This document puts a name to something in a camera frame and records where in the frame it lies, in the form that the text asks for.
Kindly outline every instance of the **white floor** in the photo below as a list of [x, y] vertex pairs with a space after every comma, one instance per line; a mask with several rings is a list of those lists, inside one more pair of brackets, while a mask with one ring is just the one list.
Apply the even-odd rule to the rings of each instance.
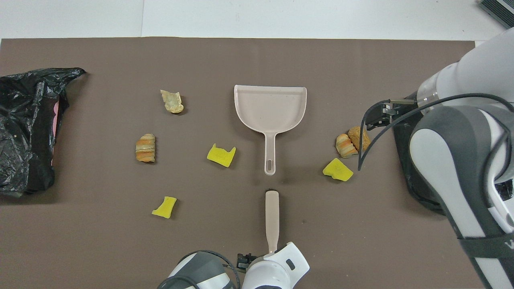
[[0, 39], [230, 37], [487, 40], [475, 0], [0, 0]]

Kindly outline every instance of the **hole in dustpan handle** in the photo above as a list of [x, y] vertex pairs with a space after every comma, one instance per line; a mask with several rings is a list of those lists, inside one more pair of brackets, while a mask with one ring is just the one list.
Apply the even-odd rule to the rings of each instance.
[[275, 174], [275, 136], [277, 134], [264, 134], [264, 172], [267, 175]]

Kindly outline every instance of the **black strap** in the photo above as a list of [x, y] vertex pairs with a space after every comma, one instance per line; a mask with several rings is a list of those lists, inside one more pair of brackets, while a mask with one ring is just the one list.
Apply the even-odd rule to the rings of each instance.
[[470, 258], [514, 258], [514, 232], [493, 238], [458, 240]]

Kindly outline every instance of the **table surface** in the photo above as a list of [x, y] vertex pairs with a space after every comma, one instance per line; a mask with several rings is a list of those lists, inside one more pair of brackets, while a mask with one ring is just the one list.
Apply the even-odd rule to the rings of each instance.
[[[311, 270], [297, 288], [476, 288], [481, 283], [447, 220], [407, 193], [392, 133], [357, 172], [322, 174], [335, 137], [382, 99], [402, 98], [473, 42], [107, 38], [4, 40], [0, 75], [82, 67], [55, 148], [56, 183], [0, 200], [0, 287], [153, 288], [185, 254], [264, 254], [264, 193], [280, 193], [279, 246], [293, 241]], [[234, 107], [235, 84], [305, 86], [302, 122], [264, 138]], [[160, 89], [180, 91], [171, 115]], [[157, 137], [156, 162], [136, 140]], [[206, 159], [237, 147], [230, 168]], [[171, 219], [151, 215], [169, 195]]]
[[335, 38], [484, 41], [476, 0], [2, 0], [0, 39]]

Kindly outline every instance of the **black plastic bag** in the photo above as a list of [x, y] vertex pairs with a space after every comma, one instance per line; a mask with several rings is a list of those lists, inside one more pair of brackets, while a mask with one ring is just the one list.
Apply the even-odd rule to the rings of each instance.
[[0, 77], [0, 194], [20, 197], [53, 185], [53, 146], [69, 107], [64, 87], [84, 73], [46, 68]]

